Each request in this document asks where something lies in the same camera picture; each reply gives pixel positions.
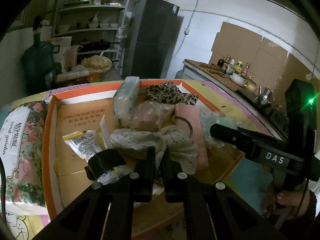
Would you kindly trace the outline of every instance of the shelf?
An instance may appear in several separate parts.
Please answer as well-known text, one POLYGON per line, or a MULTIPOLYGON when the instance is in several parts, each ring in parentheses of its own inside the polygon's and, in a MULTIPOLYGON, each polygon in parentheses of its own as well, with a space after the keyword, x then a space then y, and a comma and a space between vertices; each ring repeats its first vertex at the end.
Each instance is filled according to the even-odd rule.
MULTIPOLYGON (((117 49, 108 49, 105 53, 108 52, 117 52, 117 49)), ((92 51, 86 51, 86 52, 78 52, 78 55, 85 55, 85 54, 95 54, 95 53, 101 53, 103 50, 92 50, 92 51)))
POLYGON ((125 6, 116 6, 116 5, 82 5, 82 6, 74 6, 68 7, 58 10, 58 13, 65 14, 76 11, 86 11, 86 10, 99 10, 99 9, 115 9, 115 10, 123 10, 125 6))
POLYGON ((81 29, 81 30, 74 30, 74 31, 68 31, 65 33, 56 33, 54 36, 63 36, 68 35, 72 33, 82 33, 82 32, 90 32, 90 31, 117 31, 119 28, 91 28, 91 29, 81 29))

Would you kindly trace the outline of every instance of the leopard print cloth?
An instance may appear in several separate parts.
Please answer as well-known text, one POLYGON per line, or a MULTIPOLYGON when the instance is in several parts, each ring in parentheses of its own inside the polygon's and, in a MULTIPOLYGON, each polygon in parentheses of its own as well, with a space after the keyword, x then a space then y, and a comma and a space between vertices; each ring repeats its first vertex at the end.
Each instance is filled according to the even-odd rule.
POLYGON ((152 85, 147 88, 147 96, 149 100, 164 104, 178 104, 195 106, 198 96, 190 93, 182 93, 172 81, 168 81, 159 85, 152 85))

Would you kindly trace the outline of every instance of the refrigerator door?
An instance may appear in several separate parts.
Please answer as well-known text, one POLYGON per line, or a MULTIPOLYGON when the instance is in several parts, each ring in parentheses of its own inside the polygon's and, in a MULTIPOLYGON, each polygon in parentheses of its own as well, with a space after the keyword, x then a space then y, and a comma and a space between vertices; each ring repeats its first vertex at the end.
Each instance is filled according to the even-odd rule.
POLYGON ((145 7, 137 41, 169 45, 179 7, 163 0, 139 1, 143 2, 145 7))
POLYGON ((167 52, 167 45, 137 42, 131 76, 160 78, 167 52))

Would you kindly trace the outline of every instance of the human hand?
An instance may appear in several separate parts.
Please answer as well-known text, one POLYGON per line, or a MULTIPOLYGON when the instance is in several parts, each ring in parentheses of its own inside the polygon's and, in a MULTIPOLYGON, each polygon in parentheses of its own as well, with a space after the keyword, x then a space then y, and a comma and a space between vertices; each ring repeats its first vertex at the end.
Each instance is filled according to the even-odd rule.
MULTIPOLYGON (((305 184, 301 187, 300 191, 280 191, 276 194, 273 185, 270 184, 266 190, 265 199, 263 202, 263 213, 265 215, 283 215, 288 214, 287 220, 296 217, 296 212, 299 208, 301 198, 303 196, 305 184), (277 208, 276 204, 280 204, 284 207, 277 208)), ((297 214, 297 217, 303 216, 308 209, 310 201, 310 191, 307 190, 301 208, 297 214)))

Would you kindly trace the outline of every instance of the white patterned cloth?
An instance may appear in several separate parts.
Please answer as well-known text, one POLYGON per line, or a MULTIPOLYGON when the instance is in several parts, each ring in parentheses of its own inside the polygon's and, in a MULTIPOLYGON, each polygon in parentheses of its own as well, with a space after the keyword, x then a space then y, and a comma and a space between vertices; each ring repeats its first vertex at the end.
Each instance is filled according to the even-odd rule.
POLYGON ((123 153, 143 160, 147 157, 147 149, 154 147, 156 152, 155 166, 159 172, 161 159, 166 148, 169 148, 170 159, 181 164, 187 174, 196 172, 198 147, 188 136, 181 133, 175 125, 162 128, 159 132, 138 132, 132 129, 118 129, 110 135, 110 141, 115 148, 123 153))

